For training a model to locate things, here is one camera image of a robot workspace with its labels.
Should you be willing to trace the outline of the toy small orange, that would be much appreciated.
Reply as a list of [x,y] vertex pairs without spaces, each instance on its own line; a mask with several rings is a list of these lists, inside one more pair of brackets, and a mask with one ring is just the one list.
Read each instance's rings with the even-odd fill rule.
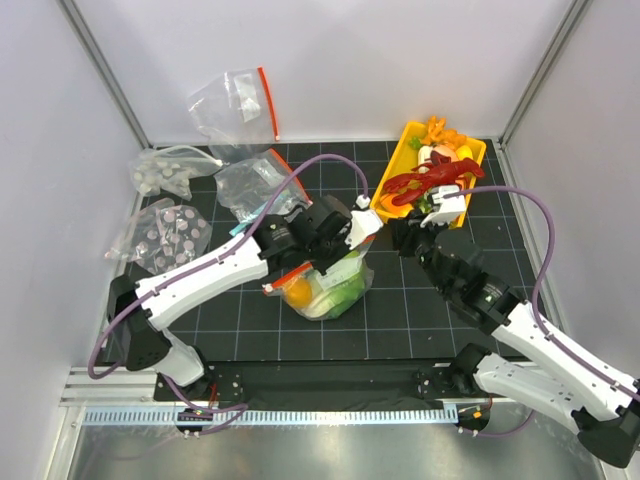
[[313,289],[306,278],[296,278],[283,287],[286,302],[295,309],[306,308],[313,300]]

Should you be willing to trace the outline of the toy green lettuce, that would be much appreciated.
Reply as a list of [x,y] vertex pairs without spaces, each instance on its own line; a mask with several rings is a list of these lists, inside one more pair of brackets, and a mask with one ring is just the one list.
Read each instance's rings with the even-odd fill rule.
[[313,289],[313,300],[301,315],[311,321],[336,319],[348,310],[367,288],[363,255],[351,252],[330,267],[325,275],[311,270],[305,275]]

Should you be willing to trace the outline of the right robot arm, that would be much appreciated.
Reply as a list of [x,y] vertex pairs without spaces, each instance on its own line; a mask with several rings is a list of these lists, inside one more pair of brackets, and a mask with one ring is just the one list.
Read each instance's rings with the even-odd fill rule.
[[488,272],[482,249],[466,231],[418,215],[392,219],[389,227],[394,249],[418,261],[463,322],[537,366],[531,371],[470,344],[449,367],[453,389],[520,402],[575,434],[599,460],[626,468],[639,449],[638,380],[588,352]]

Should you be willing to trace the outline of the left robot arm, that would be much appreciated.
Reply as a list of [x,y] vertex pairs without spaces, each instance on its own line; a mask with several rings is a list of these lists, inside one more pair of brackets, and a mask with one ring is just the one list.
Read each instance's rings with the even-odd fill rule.
[[244,283],[309,262],[321,270],[349,251],[349,209],[333,196],[286,215],[268,214],[244,235],[172,272],[112,280],[107,318],[130,372],[152,368],[190,400],[208,395],[212,377],[201,352],[172,334],[171,324],[196,306]]

